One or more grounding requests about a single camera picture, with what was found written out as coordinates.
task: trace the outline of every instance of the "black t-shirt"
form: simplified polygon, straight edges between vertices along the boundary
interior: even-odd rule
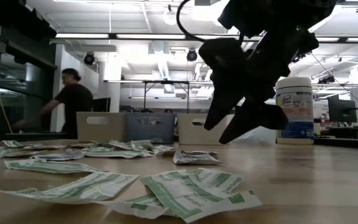
[[[55,100],[65,104],[66,123],[62,131],[67,133],[76,133],[76,113],[80,111],[92,111],[92,93],[83,85],[71,84],[65,86],[55,97]]]

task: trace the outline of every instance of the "black cable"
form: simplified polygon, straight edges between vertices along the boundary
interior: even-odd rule
[[[240,32],[239,40],[240,40],[240,46],[241,46],[242,42],[244,41],[244,33],[243,32]]]
[[[311,55],[312,55],[312,56],[316,59],[316,61],[322,66],[322,68],[329,74],[329,71],[327,70],[327,68],[324,67],[324,65],[316,58],[316,56],[314,56],[313,53],[311,53]],[[351,96],[353,96],[353,98],[354,98],[355,100],[358,101],[358,99],[350,92],[350,90],[348,90],[347,88],[345,88],[344,86],[342,86],[342,83],[338,82],[338,80],[336,80],[335,77],[334,77],[334,80],[335,80],[335,82],[337,82],[338,84],[340,84],[341,87],[342,87],[343,89],[345,89]]]
[[[200,41],[200,42],[205,42],[204,39],[199,38],[199,37],[197,37],[197,36],[195,36],[195,35],[189,33],[189,32],[182,26],[182,24],[181,24],[181,22],[180,22],[180,11],[181,11],[181,9],[183,8],[183,6],[185,6],[185,4],[188,3],[188,2],[190,2],[190,0],[184,0],[183,2],[180,3],[180,5],[179,5],[179,7],[178,7],[178,11],[177,11],[177,24],[178,24],[178,27],[179,27],[179,29],[180,29],[185,35],[187,35],[187,36],[189,36],[189,37],[191,37],[191,38],[193,38],[193,39],[195,39],[195,40],[198,40],[198,41]]]

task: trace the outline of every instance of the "robotic arm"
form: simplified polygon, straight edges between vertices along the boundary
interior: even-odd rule
[[[240,31],[240,41],[233,38],[203,40],[199,55],[211,67],[214,95],[204,128],[213,129],[245,97],[219,142],[227,144],[258,126],[285,129],[288,119],[279,106],[264,102],[275,95],[280,77],[290,74],[288,64],[296,62],[319,47],[308,29],[328,17],[337,0],[230,0],[218,21],[226,28]],[[244,36],[251,38],[265,31],[255,49],[243,52]]]

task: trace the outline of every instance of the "pillar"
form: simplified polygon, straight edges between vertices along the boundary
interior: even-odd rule
[[[106,83],[105,80],[121,80],[121,63],[116,52],[109,52],[105,62],[99,63],[99,87],[97,98],[109,98],[110,113],[119,112],[120,83]]]

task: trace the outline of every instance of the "bin handle hole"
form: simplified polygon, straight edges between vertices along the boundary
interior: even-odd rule
[[[158,125],[158,124],[161,124],[160,118],[150,118],[150,117],[139,118],[137,121],[138,121],[138,123],[140,125]]]
[[[194,126],[204,126],[205,124],[205,119],[194,119],[192,122],[191,122]]]
[[[107,124],[109,124],[109,118],[107,118],[107,117],[88,117],[86,119],[86,122],[88,124],[107,125]]]

